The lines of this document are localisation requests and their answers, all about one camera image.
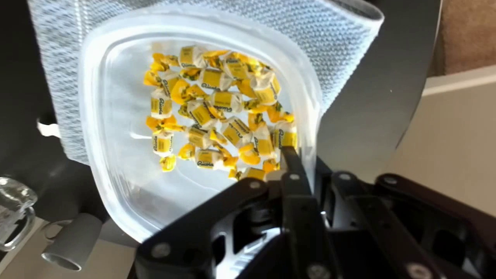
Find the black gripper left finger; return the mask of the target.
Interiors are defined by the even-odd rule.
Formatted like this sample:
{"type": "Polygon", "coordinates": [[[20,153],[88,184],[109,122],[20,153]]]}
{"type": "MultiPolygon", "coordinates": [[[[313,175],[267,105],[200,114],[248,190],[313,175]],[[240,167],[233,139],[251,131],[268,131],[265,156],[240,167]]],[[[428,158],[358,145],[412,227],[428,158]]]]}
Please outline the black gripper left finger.
{"type": "Polygon", "coordinates": [[[284,147],[282,156],[284,229],[288,234],[293,274],[298,279],[338,279],[340,266],[302,161],[293,147],[284,147]]]}

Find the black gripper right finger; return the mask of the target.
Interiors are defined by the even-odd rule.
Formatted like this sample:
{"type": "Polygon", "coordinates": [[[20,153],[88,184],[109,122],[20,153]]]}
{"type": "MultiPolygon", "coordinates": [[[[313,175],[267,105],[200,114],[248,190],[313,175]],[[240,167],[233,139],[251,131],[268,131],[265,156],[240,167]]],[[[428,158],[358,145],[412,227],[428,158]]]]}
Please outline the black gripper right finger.
{"type": "Polygon", "coordinates": [[[496,279],[496,218],[409,178],[332,176],[333,224],[364,232],[395,279],[496,279]]]}

